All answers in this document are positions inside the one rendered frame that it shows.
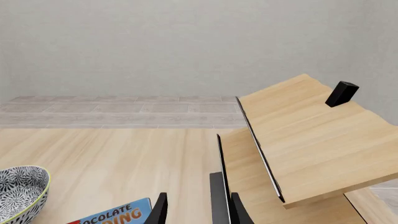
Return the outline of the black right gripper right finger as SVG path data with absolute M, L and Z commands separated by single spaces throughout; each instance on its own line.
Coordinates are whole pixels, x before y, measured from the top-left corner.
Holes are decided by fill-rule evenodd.
M 235 207 L 237 223 L 238 224 L 254 224 L 253 220 L 251 219 L 248 212 L 246 211 L 246 209 L 239 197 L 239 194 L 236 192 L 233 192 L 231 194 L 231 199 L 232 199 L 234 207 Z

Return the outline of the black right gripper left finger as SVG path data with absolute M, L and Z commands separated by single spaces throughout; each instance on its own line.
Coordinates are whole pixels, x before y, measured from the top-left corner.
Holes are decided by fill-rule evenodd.
M 151 224 L 165 224 L 167 218 L 168 200 L 167 193 L 162 192 L 151 212 Z

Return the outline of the pale wooden cabinet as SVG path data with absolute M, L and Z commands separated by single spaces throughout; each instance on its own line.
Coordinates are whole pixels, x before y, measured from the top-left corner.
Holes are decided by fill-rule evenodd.
M 286 209 L 248 128 L 219 135 L 217 141 L 230 224 L 238 224 L 233 192 L 239 194 L 254 224 L 398 224 L 398 216 L 370 188 Z

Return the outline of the pale wooden drawer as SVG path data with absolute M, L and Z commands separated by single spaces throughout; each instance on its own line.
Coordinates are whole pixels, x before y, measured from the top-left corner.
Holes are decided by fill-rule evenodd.
M 240 97 L 285 208 L 398 179 L 398 126 L 302 74 Z

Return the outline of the black and white patterned bowl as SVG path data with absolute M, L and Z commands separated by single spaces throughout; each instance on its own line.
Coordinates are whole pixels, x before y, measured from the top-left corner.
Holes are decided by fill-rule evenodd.
M 32 224 L 43 209 L 51 177 L 39 166 L 0 170 L 0 224 Z

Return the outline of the blue chocolate pudding box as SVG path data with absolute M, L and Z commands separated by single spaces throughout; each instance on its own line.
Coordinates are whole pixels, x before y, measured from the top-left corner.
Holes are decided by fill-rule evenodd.
M 67 224 L 144 224 L 151 211 L 150 198 L 143 198 Z

